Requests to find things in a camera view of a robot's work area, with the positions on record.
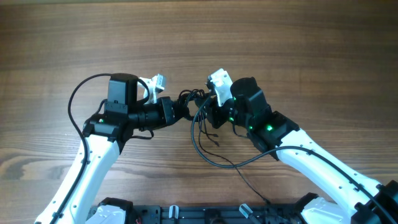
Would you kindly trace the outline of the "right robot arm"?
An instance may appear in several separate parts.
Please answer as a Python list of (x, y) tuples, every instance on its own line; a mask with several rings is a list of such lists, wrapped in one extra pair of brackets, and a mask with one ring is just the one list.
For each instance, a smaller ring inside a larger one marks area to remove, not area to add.
[(210, 76), (200, 111), (214, 128), (229, 121), (260, 151), (293, 167), (332, 198), (308, 195), (298, 208), (307, 223), (397, 223), (397, 182), (382, 185), (319, 146), (299, 125), (272, 110), (255, 78)]

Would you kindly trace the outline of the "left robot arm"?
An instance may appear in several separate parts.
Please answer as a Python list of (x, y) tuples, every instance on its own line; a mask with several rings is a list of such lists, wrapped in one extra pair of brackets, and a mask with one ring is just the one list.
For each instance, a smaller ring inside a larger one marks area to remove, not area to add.
[(184, 109), (169, 97), (157, 97), (165, 89), (161, 74), (108, 77), (108, 96), (77, 130), (81, 144), (76, 158), (36, 223), (136, 223), (139, 219), (132, 202), (116, 198), (106, 198), (96, 213), (89, 212), (105, 175), (128, 140), (136, 138), (134, 130), (153, 133), (171, 126), (183, 117)]

